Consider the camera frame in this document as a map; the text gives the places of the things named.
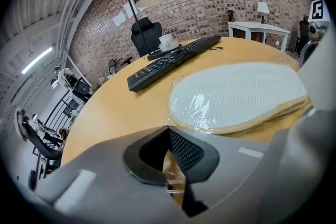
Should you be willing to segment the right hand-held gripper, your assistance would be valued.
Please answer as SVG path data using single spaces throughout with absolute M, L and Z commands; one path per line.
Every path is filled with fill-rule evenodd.
M 311 3 L 298 76 L 316 110 L 335 110 L 335 29 L 324 0 Z

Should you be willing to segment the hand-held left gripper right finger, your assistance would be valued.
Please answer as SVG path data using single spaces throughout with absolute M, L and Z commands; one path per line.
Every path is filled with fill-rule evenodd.
M 266 143 L 171 126 L 170 151 L 185 177 L 183 210 L 170 220 L 257 220 L 266 189 L 258 164 Z

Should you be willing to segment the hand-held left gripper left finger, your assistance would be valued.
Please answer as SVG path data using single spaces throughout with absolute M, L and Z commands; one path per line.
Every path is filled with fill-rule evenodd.
M 125 168 L 123 153 L 158 128 L 103 141 L 52 172 L 36 189 L 52 223 L 185 223 L 166 187 L 146 185 Z

